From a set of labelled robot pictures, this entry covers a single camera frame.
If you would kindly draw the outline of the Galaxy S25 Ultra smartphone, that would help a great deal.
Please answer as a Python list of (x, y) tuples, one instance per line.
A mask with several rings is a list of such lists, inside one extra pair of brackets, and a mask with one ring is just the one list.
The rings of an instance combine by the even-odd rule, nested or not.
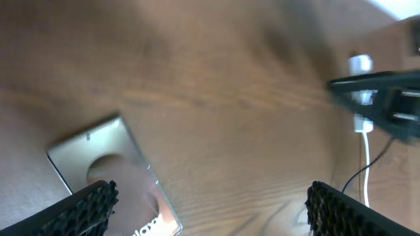
[(106, 235), (174, 236), (179, 217), (120, 115), (47, 148), (47, 157), (70, 193), (113, 180), (119, 194)]

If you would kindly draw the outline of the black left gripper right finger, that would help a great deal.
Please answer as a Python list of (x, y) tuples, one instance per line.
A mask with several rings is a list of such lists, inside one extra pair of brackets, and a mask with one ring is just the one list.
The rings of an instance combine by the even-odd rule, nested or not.
[(308, 188), (305, 206), (313, 235), (419, 236), (323, 182)]

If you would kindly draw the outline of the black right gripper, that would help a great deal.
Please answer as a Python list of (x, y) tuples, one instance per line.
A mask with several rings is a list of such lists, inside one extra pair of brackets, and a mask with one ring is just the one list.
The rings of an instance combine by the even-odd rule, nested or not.
[(347, 109), (375, 123), (393, 138), (419, 139), (419, 71), (383, 71), (334, 79), (327, 84)]

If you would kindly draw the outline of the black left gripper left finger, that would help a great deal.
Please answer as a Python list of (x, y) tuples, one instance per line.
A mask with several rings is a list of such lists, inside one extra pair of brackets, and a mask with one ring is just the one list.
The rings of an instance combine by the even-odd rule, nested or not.
[(54, 205), (1, 230), (1, 236), (103, 236), (119, 191), (99, 180)]

